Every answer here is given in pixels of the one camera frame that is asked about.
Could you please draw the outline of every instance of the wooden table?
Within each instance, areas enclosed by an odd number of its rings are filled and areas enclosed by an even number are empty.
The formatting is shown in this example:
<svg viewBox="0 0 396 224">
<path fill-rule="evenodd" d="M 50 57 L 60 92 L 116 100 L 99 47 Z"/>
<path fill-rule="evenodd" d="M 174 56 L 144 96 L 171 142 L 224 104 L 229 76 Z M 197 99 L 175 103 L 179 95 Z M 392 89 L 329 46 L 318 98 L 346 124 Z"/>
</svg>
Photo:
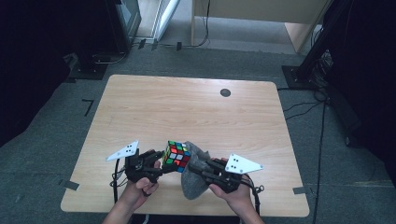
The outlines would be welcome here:
<svg viewBox="0 0 396 224">
<path fill-rule="evenodd" d="M 205 17 L 208 0 L 192 0 L 191 44 L 195 17 Z M 332 0 L 211 0 L 209 17 L 285 22 L 296 52 L 300 52 Z"/>
<path fill-rule="evenodd" d="M 231 91 L 223 97 L 220 90 Z M 79 155 L 61 207 L 67 212 L 108 212 L 115 162 L 105 158 L 140 141 L 141 152 L 165 150 L 167 140 L 191 141 L 212 157 L 232 152 L 264 165 L 251 173 L 260 193 L 262 216 L 305 217 L 309 208 L 297 162 L 272 82 L 183 77 L 110 77 Z M 141 214 L 234 216 L 210 189 L 200 198 L 184 198 L 180 173 L 164 175 L 160 188 L 138 209 Z"/>
</svg>

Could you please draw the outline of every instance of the forearm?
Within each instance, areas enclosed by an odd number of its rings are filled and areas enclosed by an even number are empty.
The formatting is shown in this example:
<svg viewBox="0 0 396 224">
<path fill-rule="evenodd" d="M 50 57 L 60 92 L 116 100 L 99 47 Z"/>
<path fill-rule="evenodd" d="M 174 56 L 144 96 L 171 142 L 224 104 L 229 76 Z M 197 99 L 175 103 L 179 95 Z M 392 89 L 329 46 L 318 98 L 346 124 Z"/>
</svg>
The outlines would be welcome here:
<svg viewBox="0 0 396 224">
<path fill-rule="evenodd" d="M 255 210 L 241 214 L 239 217 L 244 221 L 245 224 L 264 224 L 262 218 L 256 213 Z"/>
<path fill-rule="evenodd" d="M 126 204 L 122 200 L 118 200 L 116 204 L 114 204 L 111 211 L 106 216 L 103 224 L 121 224 L 121 223 L 128 223 L 129 219 L 131 218 L 134 210 L 131 208 L 130 205 Z"/>
<path fill-rule="evenodd" d="M 237 206 L 230 207 L 233 211 L 244 220 L 245 224 L 263 224 L 262 218 L 257 214 L 256 209 L 253 207 L 251 203 L 244 203 L 242 205 L 238 204 Z"/>
</svg>

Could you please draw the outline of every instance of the rubik's cube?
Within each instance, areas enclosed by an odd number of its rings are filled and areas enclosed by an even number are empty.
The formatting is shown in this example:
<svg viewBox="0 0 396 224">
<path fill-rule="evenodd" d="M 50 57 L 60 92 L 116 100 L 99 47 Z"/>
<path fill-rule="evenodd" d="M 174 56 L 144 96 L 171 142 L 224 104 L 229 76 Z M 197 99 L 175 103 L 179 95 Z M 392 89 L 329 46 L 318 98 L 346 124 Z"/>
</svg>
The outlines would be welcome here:
<svg viewBox="0 0 396 224">
<path fill-rule="evenodd" d="M 186 168 L 187 162 L 190 159 L 190 152 L 183 143 L 168 141 L 168 146 L 163 153 L 163 165 L 165 164 L 177 164 L 177 171 L 183 173 Z"/>
</svg>

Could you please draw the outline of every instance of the white triangular marker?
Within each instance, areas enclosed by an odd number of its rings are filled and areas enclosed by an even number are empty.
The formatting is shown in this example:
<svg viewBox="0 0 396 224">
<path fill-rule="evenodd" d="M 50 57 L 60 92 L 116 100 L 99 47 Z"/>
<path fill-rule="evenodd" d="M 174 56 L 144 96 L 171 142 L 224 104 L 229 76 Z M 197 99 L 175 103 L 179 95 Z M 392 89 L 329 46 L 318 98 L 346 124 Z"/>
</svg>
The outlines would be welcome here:
<svg viewBox="0 0 396 224">
<path fill-rule="evenodd" d="M 132 142 L 128 146 L 124 147 L 120 151 L 118 151 L 118 152 L 112 154 L 111 156 L 107 157 L 106 161 L 113 161 L 115 159 L 120 159 L 120 158 L 124 158 L 124 157 L 127 157 L 127 156 L 133 156 L 136 153 L 137 145 L 139 145 L 139 141 L 135 140 L 134 142 Z"/>
<path fill-rule="evenodd" d="M 262 170 L 263 165 L 250 161 L 236 154 L 231 154 L 225 167 L 225 171 L 235 174 L 246 174 L 253 171 Z"/>
</svg>

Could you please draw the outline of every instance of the gray carpet floor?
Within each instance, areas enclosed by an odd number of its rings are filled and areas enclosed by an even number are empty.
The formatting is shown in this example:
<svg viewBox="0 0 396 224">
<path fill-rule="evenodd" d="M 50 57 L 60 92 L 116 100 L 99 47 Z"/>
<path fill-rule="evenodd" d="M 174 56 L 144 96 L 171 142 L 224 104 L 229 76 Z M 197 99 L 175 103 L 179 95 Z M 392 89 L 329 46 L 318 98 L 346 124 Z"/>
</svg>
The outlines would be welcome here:
<svg viewBox="0 0 396 224">
<path fill-rule="evenodd" d="M 30 127 L 0 148 L 0 223 L 100 223 L 106 214 L 66 213 L 60 204 L 109 76 L 113 74 L 272 81 L 286 88 L 281 65 L 299 65 L 301 55 L 224 49 L 134 47 L 111 64 L 103 80 L 63 83 Z M 284 109 L 315 102 L 312 91 L 279 91 Z M 89 102 L 93 100 L 91 110 Z M 285 118 L 305 112 L 299 105 Z M 320 188 L 318 155 L 321 147 Z M 268 224 L 395 223 L 396 190 L 384 164 L 366 148 L 345 145 L 344 129 L 330 106 L 287 119 L 291 142 L 310 207 L 308 217 L 264 217 Z"/>
</svg>

